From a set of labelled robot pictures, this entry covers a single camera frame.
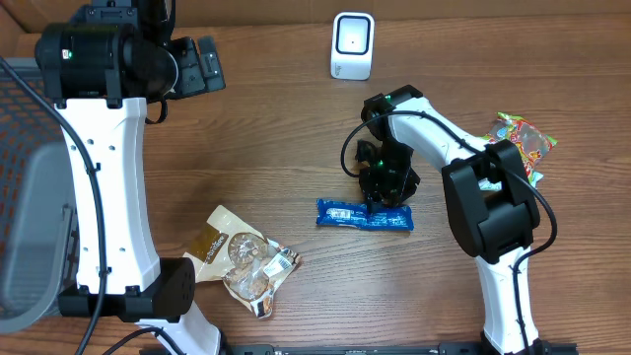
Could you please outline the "beige brown cookie bag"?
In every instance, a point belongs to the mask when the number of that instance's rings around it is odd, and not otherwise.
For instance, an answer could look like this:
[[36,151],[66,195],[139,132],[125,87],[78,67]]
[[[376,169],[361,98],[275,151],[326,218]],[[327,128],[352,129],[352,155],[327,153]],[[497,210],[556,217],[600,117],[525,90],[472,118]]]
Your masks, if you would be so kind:
[[297,252],[263,236],[222,205],[184,256],[192,260],[197,283],[223,282],[259,319],[272,315],[275,294],[301,262]]

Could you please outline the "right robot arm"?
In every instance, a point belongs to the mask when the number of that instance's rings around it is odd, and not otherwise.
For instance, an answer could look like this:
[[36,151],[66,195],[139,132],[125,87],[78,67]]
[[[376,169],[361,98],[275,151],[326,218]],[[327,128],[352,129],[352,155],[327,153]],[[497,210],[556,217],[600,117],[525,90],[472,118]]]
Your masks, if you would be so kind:
[[420,154],[441,173],[450,228],[480,278],[485,352],[531,353],[539,335],[526,255],[540,216],[517,146],[465,132],[410,85],[365,100],[361,118],[376,138]]

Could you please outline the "blue Oreo cookie pack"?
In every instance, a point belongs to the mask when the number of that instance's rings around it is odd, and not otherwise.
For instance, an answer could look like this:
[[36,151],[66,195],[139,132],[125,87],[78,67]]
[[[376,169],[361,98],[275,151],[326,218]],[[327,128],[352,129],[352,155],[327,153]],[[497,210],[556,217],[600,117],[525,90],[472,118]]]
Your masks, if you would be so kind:
[[319,199],[316,207],[316,223],[319,226],[351,227],[366,231],[414,230],[409,206],[386,208],[371,213],[363,203]]

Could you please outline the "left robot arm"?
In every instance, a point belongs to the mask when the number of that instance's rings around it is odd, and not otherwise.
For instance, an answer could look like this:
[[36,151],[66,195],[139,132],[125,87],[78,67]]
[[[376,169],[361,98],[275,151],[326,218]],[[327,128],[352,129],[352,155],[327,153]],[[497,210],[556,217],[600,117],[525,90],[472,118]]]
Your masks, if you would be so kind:
[[150,104],[214,90],[194,41],[174,38],[175,3],[94,1],[42,32],[35,61],[70,159],[79,227],[65,317],[116,317],[171,354],[223,354],[222,332],[194,303],[192,261],[161,257],[143,171]]

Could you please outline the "Haribo gummy worms bag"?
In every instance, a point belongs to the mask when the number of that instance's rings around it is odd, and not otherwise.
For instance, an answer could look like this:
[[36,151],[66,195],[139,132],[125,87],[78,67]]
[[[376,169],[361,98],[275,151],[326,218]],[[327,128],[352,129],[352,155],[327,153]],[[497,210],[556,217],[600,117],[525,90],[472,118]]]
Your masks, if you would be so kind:
[[527,178],[536,172],[536,166],[558,143],[523,117],[503,112],[497,113],[495,124],[483,139],[489,143],[502,140],[514,143],[522,156]]

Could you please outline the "mint green wipes pack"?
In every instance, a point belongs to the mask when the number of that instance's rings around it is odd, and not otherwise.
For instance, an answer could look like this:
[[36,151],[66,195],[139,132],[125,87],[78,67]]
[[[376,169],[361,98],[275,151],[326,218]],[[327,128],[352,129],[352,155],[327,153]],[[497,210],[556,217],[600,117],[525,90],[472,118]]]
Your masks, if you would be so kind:
[[[536,187],[537,183],[543,178],[544,178],[543,174],[539,172],[533,172],[528,177],[528,181],[531,186]],[[502,189],[502,184],[500,182],[492,183],[487,178],[483,179],[478,185],[482,191],[499,191]]]

